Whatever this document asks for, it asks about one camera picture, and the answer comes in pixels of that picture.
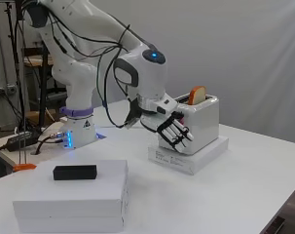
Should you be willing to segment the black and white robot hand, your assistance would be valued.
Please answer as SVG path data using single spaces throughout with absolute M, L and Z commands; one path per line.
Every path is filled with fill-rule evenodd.
M 141 125 L 158 134 L 176 152 L 183 153 L 194 140 L 189 128 L 180 122 L 183 114 L 177 111 L 177 101 L 168 94 L 160 98 L 140 97 L 138 105 L 143 111 Z

